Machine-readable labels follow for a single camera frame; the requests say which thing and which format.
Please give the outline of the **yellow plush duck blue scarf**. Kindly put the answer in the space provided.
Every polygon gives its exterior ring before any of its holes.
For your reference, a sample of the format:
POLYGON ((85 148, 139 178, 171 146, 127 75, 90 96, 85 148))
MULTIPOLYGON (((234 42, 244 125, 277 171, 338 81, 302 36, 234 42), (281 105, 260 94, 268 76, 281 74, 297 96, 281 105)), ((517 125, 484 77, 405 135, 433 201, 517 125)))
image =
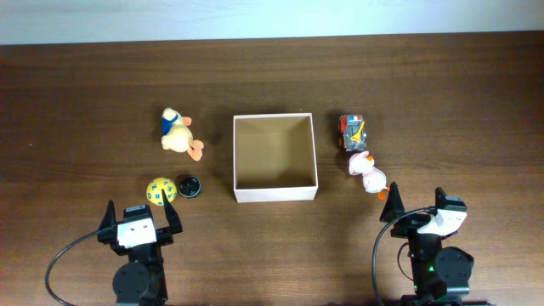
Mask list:
POLYGON ((178 153, 186 152, 198 162, 203 156, 204 144, 195 139, 189 126, 192 118, 182 116, 172 108, 166 108, 161 115, 161 147, 178 153))

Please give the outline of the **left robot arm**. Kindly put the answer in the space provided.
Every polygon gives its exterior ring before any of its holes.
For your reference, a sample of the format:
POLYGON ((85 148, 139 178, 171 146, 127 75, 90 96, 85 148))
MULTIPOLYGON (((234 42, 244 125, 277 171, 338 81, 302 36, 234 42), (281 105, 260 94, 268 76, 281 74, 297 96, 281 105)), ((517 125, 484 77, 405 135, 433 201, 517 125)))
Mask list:
POLYGON ((97 240, 128 258, 112 281, 117 305, 163 305, 168 300, 162 247, 173 244, 173 236, 183 227, 165 191, 160 199, 168 226, 159 229, 148 205, 125 209, 121 221, 116 219, 114 202, 107 205, 97 240))

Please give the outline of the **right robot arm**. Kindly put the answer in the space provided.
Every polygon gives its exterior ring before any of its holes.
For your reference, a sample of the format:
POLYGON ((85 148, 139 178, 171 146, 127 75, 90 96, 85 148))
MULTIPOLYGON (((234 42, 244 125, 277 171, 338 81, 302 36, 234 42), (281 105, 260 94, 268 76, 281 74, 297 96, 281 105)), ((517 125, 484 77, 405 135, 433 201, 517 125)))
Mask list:
POLYGON ((380 305, 384 300, 377 284, 377 250, 386 231, 392 237, 406 239, 411 259, 413 295, 400 298, 401 305, 463 305, 470 292, 469 279, 474 258, 454 246, 444 247, 442 241, 453 236, 467 217, 467 206, 459 197, 448 196, 440 187, 435 189, 435 204, 407 212, 398 185, 388 187, 388 198, 380 220, 385 226, 378 233, 371 257, 371 277, 380 305))

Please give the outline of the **red grey toy truck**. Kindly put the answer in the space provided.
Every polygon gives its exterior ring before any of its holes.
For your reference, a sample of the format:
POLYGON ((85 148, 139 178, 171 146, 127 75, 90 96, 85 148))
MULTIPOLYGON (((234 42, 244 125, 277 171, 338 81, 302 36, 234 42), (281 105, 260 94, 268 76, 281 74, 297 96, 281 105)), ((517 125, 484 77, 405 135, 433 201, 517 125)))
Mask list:
POLYGON ((345 151, 361 152, 366 148, 366 122, 362 115, 342 115, 339 117, 339 146, 345 151))

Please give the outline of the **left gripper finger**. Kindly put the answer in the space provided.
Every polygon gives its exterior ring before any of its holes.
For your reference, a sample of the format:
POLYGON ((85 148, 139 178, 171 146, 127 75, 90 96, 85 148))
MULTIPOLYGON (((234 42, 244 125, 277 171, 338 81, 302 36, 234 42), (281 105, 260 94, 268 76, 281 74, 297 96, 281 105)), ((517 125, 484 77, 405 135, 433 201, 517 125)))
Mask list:
POLYGON ((168 222, 168 228, 170 232, 174 235, 181 233, 183 231, 183 226, 181 224, 179 215, 176 210, 173 208, 172 204, 168 200, 165 190, 161 191, 161 198, 163 201, 163 207, 165 211, 165 216, 168 222))
POLYGON ((116 211, 115 204, 113 200, 109 200, 105 215, 102 218, 102 221, 99 225, 99 232, 106 233, 114 230, 116 228, 116 211))

